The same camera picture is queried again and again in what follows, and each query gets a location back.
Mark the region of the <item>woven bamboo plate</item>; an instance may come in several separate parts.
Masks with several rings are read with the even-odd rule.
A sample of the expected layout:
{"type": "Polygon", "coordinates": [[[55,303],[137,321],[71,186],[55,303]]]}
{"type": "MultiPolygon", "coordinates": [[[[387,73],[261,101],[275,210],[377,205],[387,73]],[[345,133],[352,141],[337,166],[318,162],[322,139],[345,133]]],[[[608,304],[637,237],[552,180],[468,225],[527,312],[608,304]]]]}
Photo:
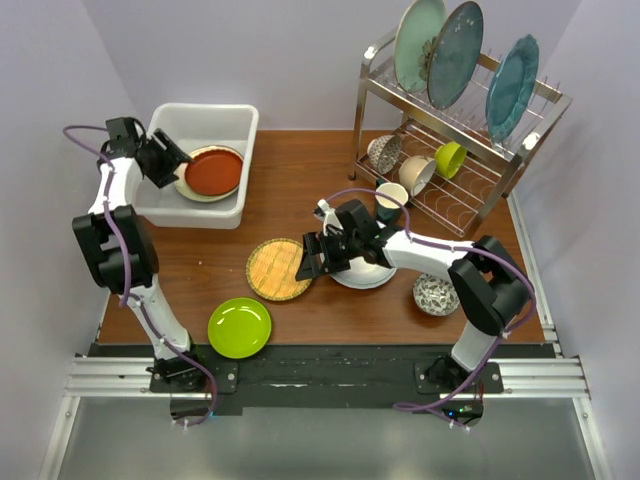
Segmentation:
{"type": "Polygon", "coordinates": [[[258,245],[249,255],[246,278],[250,288],[261,298],[284,302],[302,295],[311,280],[296,279],[303,246],[289,238],[274,238],[258,245]]]}

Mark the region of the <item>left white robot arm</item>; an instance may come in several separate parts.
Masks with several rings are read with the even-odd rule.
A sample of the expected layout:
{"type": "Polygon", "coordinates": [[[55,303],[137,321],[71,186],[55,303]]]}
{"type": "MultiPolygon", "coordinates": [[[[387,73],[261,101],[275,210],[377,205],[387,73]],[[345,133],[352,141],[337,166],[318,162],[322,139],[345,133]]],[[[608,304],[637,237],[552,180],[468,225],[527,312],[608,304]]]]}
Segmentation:
{"type": "Polygon", "coordinates": [[[147,133],[133,117],[110,119],[101,130],[108,138],[94,152],[98,193],[88,212],[72,221],[83,258],[94,282],[133,312],[151,340],[152,374],[178,391],[210,387],[212,375],[161,289],[158,255],[134,208],[143,181],[163,188],[191,158],[162,130],[147,133]]]}

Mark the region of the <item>red round plate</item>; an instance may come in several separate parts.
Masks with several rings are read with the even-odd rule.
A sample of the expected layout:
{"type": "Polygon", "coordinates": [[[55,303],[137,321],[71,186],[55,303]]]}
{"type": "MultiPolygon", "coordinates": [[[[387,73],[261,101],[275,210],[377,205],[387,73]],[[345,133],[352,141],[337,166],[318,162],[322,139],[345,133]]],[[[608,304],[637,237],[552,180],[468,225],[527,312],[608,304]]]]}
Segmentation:
{"type": "Polygon", "coordinates": [[[185,169],[185,181],[197,194],[222,195],[235,189],[241,179],[243,158],[228,148],[210,148],[195,153],[185,169]]]}

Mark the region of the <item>lime green plate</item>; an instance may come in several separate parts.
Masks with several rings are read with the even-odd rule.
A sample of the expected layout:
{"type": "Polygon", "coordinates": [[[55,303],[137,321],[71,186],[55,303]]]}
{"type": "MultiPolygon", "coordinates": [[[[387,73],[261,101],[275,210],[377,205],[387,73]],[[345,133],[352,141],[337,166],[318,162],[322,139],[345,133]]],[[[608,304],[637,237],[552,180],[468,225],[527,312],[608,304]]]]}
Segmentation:
{"type": "Polygon", "coordinates": [[[220,304],[209,318],[207,335],[213,349],[230,359],[258,353],[269,341],[272,319],[258,300],[236,297],[220,304]]]}

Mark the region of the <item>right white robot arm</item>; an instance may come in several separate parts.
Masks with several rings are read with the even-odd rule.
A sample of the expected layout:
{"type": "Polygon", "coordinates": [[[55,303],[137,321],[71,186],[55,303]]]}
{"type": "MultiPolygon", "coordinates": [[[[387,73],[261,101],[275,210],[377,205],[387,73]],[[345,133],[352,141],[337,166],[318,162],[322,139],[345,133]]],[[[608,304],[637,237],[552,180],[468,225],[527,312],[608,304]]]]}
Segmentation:
{"type": "Polygon", "coordinates": [[[534,287],[502,243],[492,236],[476,242],[421,236],[407,227],[377,222],[359,200],[333,209],[337,218],[303,236],[296,280],[350,269],[357,258],[386,269],[408,269],[450,283],[467,323],[449,354],[427,369],[431,382],[459,393],[481,380],[481,369],[521,311],[535,311],[534,287]]]}

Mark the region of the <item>cream leaf pattern plate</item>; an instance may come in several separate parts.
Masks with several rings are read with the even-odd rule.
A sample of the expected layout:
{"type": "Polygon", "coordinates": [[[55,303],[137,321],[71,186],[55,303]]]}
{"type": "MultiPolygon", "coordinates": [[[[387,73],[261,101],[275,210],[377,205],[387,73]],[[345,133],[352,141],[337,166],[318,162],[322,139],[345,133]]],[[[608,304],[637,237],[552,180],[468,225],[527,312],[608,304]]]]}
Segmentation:
{"type": "MultiPolygon", "coordinates": [[[[203,151],[205,149],[210,149],[210,148],[228,148],[228,149],[232,149],[232,148],[226,147],[226,146],[212,145],[212,146],[206,146],[206,147],[201,147],[199,149],[196,149],[196,150],[192,151],[190,153],[190,155],[193,157],[193,155],[195,153],[198,153],[200,151],[203,151]]],[[[238,185],[235,189],[231,190],[230,192],[227,192],[227,193],[222,194],[222,195],[217,195],[217,196],[204,196],[204,195],[197,194],[187,185],[187,183],[185,181],[184,174],[185,174],[185,169],[186,169],[187,165],[188,164],[181,164],[176,169],[175,174],[178,176],[178,179],[175,181],[174,186],[175,186],[175,189],[177,190],[177,192],[179,194],[181,194],[182,196],[184,196],[185,198],[187,198],[188,200],[192,200],[192,201],[200,202],[200,203],[217,202],[217,201],[220,201],[222,199],[225,199],[225,198],[231,196],[239,187],[239,185],[238,185]]]]}

